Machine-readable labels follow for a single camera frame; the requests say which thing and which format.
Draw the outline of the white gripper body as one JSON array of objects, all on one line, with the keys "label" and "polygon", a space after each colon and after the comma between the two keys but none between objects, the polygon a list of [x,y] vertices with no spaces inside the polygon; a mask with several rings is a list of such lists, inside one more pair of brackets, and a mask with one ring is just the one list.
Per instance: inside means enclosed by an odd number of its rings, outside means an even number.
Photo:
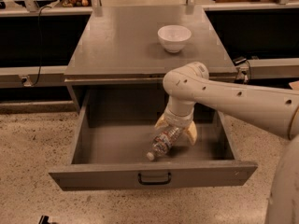
[{"label": "white gripper body", "polygon": [[193,122],[193,111],[187,115],[179,116],[175,114],[169,107],[164,111],[164,118],[168,125],[179,128],[187,128]]}]

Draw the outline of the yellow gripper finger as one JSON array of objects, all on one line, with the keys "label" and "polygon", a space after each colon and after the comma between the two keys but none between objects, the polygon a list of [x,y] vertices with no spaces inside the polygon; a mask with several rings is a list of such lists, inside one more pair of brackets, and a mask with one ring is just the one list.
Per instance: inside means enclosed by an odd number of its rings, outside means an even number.
[{"label": "yellow gripper finger", "polygon": [[195,123],[192,122],[187,128],[185,128],[184,133],[187,136],[190,144],[194,146],[198,136]]},{"label": "yellow gripper finger", "polygon": [[164,127],[167,127],[167,126],[168,126],[168,123],[167,123],[167,121],[166,121],[164,115],[161,115],[161,116],[158,118],[158,120],[157,120],[157,122],[156,122],[154,128],[155,128],[156,130],[158,130],[158,129],[161,129],[161,128],[164,128]]}]

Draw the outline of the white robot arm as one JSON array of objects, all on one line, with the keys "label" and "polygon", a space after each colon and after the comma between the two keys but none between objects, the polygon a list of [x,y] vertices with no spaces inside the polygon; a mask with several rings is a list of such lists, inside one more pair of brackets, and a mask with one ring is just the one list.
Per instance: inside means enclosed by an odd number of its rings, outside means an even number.
[{"label": "white robot arm", "polygon": [[212,81],[199,62],[169,71],[163,87],[169,100],[157,127],[183,128],[194,141],[194,105],[202,104],[290,141],[278,162],[264,224],[299,224],[299,92]]}]

